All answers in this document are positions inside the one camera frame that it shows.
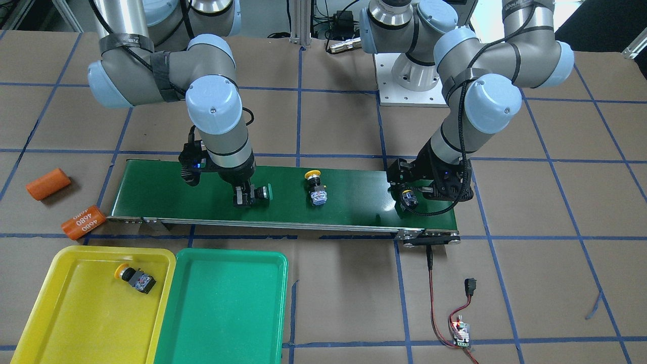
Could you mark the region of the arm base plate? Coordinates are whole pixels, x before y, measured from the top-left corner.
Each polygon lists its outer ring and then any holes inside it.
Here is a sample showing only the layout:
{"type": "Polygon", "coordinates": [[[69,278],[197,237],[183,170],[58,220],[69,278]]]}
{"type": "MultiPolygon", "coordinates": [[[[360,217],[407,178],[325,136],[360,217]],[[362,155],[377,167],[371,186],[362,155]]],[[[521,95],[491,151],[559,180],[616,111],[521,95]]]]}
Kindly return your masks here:
{"type": "Polygon", "coordinates": [[[435,65],[419,65],[404,53],[374,55],[383,106],[446,108],[443,85],[435,65]]]}

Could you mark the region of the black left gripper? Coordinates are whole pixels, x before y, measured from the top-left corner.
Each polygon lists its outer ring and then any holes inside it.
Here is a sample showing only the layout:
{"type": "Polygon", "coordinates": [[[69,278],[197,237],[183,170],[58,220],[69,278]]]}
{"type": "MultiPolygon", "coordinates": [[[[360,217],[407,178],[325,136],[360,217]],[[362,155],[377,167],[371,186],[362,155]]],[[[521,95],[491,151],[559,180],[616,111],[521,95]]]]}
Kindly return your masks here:
{"type": "Polygon", "coordinates": [[[413,184],[416,180],[430,180],[431,193],[423,193],[427,200],[468,201],[474,196],[471,182],[462,191],[464,168],[462,162],[450,164],[441,160],[433,152],[428,141],[418,153],[416,159],[408,163],[399,158],[387,169],[387,180],[397,187],[413,184]]]}

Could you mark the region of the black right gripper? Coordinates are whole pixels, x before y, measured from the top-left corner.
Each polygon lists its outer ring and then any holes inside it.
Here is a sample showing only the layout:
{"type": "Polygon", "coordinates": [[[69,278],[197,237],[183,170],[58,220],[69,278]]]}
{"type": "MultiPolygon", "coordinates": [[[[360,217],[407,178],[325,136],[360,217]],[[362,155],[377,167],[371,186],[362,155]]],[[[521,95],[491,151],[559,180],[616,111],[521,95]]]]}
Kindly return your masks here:
{"type": "Polygon", "coordinates": [[[240,166],[225,168],[212,161],[207,150],[201,147],[200,142],[189,142],[185,143],[178,160],[181,165],[180,176],[188,185],[197,186],[203,172],[217,172],[225,182],[233,186],[234,207],[251,207],[253,205],[253,191],[250,184],[251,177],[256,170],[253,154],[240,166]]]}

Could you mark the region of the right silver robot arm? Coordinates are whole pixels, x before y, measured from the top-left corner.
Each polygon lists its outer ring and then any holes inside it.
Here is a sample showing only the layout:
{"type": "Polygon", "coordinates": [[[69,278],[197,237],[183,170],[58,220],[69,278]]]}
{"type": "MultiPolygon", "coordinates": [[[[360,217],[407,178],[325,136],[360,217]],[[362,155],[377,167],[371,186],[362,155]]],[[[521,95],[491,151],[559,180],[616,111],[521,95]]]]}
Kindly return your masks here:
{"type": "Polygon", "coordinates": [[[88,85],[106,108],[184,101],[193,126],[180,154],[180,175],[191,186],[216,172],[233,187],[233,204],[250,207],[271,197],[255,187],[256,161],[236,63],[225,35],[241,27],[238,1],[90,1],[98,22],[101,60],[88,66],[88,85]],[[182,51],[156,51],[152,25],[179,14],[189,41],[182,51]]]}

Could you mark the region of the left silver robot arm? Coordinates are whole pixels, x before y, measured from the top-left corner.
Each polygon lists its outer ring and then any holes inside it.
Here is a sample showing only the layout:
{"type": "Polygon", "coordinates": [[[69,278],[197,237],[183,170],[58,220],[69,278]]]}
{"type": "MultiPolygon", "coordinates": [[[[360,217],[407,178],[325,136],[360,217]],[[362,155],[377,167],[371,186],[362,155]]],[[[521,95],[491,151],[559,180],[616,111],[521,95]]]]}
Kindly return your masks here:
{"type": "Polygon", "coordinates": [[[553,1],[503,1],[504,36],[483,43],[444,1],[370,1],[360,38],[368,54],[394,54],[388,81],[410,93],[440,92],[450,109],[411,162],[398,159],[387,179],[404,205],[467,201],[473,191],[469,157],[506,128],[521,108],[521,89],[565,81],[575,64],[556,40],[553,1]]]}

